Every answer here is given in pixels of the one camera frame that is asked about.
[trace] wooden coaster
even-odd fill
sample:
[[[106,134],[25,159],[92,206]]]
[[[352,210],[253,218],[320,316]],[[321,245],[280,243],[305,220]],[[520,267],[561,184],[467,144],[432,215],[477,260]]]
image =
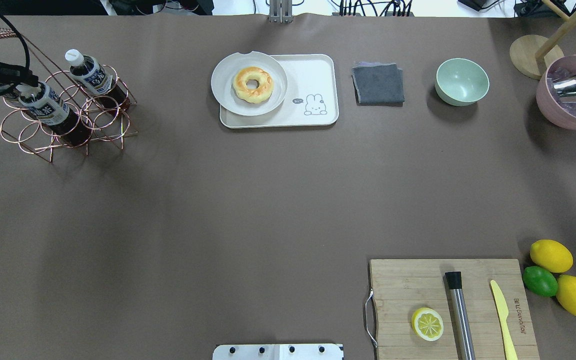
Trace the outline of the wooden coaster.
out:
[[[555,60],[564,57],[562,48],[558,45],[550,50],[544,59],[535,58],[537,50],[548,41],[548,38],[540,35],[525,35],[516,39],[510,45],[510,59],[512,64],[523,75],[539,80],[546,68]]]

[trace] dark tea bottle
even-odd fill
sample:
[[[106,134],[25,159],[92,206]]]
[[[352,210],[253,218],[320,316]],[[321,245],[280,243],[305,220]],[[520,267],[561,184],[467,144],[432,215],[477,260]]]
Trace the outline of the dark tea bottle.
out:
[[[0,82],[0,92],[6,91],[8,88],[10,88],[10,84],[2,84]],[[16,108],[23,108],[24,107],[19,102],[19,90],[16,88],[12,89],[12,92],[5,93],[3,95],[3,97],[6,98],[6,100],[8,100],[8,103],[10,105],[12,105],[13,107],[16,107]]]
[[[90,138],[92,130],[84,126],[77,113],[45,82],[39,81],[37,87],[21,84],[16,89],[19,103],[68,145],[80,146]]]
[[[126,99],[126,93],[117,86],[117,80],[113,78],[114,76],[106,73],[97,59],[72,48],[66,52],[66,60],[70,63],[71,76],[86,89],[89,95],[110,97],[96,99],[101,107],[114,109],[119,104],[120,107],[126,109],[130,106],[130,101]]]

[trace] halved lemon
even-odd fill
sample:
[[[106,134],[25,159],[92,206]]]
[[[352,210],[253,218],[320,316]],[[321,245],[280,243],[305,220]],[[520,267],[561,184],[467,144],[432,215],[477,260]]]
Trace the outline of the halved lemon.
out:
[[[430,307],[420,307],[412,314],[412,328],[422,339],[434,342],[444,333],[444,321]]]

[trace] pink bowl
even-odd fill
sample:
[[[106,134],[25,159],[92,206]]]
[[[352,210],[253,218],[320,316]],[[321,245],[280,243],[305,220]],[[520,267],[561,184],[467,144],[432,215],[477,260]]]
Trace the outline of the pink bowl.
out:
[[[537,105],[543,116],[554,125],[564,129],[576,130],[576,116],[564,110],[548,90],[547,76],[558,68],[563,68],[572,74],[576,74],[576,55],[564,56],[548,66],[546,72],[541,76],[541,80],[539,80],[539,85],[537,85]]]

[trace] white tray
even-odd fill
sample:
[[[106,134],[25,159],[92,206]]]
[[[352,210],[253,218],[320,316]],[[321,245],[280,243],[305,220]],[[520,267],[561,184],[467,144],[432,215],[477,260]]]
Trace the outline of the white tray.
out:
[[[326,126],[339,118],[335,65],[328,55],[271,55],[288,76],[285,100],[276,109],[242,116],[223,106],[221,123],[230,129],[274,126]]]
[[[224,344],[212,360],[344,360],[343,344]]]

